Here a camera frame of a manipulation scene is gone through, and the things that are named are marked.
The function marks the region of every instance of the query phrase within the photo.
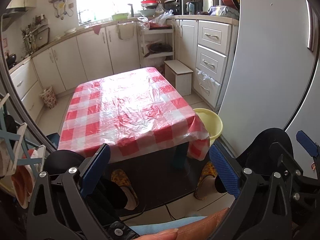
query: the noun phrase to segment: table leg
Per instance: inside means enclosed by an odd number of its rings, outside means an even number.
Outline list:
[[[179,144],[176,147],[176,152],[171,162],[171,165],[174,168],[178,170],[182,170],[184,168],[184,163],[187,158],[188,147],[189,147],[189,142]]]

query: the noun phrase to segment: tablecloth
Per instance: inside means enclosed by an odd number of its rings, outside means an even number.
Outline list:
[[[110,162],[190,142],[188,156],[203,160],[209,133],[191,106],[152,67],[79,85],[63,123],[58,149],[93,156],[103,143]]]

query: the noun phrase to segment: refrigerator handle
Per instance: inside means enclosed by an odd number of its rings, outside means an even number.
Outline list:
[[[314,39],[315,39],[315,30],[314,30],[314,22],[313,22],[313,11],[312,8],[307,2],[307,9],[308,9],[308,43],[307,43],[307,48],[311,51],[313,51],[313,44],[314,44]]]

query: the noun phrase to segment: white bowl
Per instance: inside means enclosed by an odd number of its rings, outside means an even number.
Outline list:
[[[141,10],[139,12],[141,13],[142,16],[148,17],[148,16],[155,15],[156,14],[156,9],[145,9],[145,10]]]
[[[65,34],[69,34],[69,33],[75,32],[75,31],[76,31],[76,28],[72,28],[72,29],[70,29],[70,30],[65,31],[64,33],[65,33]]]

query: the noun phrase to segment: white refrigerator door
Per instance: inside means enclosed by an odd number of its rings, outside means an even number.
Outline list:
[[[306,0],[241,0],[232,72],[219,116],[222,135],[241,154],[263,130],[283,129],[308,85]]]
[[[320,144],[320,66],[316,68],[315,76],[305,100],[302,103],[297,115],[287,128],[290,136],[294,159],[303,169],[303,175],[317,178],[316,171],[311,169],[313,158],[297,142],[296,134],[303,130],[314,142]]]

